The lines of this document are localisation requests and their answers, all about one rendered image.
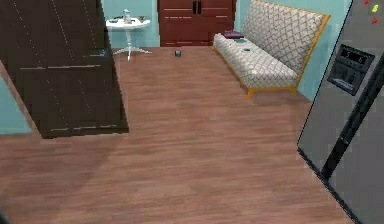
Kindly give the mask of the grey fridge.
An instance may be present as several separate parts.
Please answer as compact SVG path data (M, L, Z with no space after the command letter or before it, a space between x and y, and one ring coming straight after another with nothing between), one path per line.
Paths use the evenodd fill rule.
M355 224L384 224L384 0L352 0L298 152Z

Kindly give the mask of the patterned beige sofa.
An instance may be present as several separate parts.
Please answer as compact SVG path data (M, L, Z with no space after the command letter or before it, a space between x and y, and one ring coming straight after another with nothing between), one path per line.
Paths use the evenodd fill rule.
M329 19L324 13L251 0L240 38L247 42L217 33L213 49L247 89L248 98L263 90L296 92Z

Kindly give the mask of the dark brown cupboard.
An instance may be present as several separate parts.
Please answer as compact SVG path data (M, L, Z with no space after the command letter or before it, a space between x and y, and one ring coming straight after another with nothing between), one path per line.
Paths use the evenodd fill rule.
M101 0L0 0L0 62L42 137L129 131Z

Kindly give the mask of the red-brown wooden cabinet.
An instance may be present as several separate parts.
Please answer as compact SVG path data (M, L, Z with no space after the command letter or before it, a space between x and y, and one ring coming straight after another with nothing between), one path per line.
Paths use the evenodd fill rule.
M157 0L161 47L211 46L234 29L236 0Z

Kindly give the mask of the purple book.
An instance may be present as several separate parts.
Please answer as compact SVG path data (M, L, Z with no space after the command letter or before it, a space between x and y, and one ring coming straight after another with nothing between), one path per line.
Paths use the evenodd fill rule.
M242 35L240 32L237 32L237 31L224 32L222 35L226 39L240 39L240 38L244 38L244 35Z

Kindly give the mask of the white round side table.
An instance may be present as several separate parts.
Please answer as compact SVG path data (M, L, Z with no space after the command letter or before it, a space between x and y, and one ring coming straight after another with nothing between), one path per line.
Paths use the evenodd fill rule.
M130 23L126 23L123 19L110 19L106 21L108 30L123 30L126 36L127 46L115 52L115 54L126 53L127 60L130 60L133 52L147 53L147 50L135 47L132 43L131 32L149 26L150 20L140 21L138 18L132 17Z

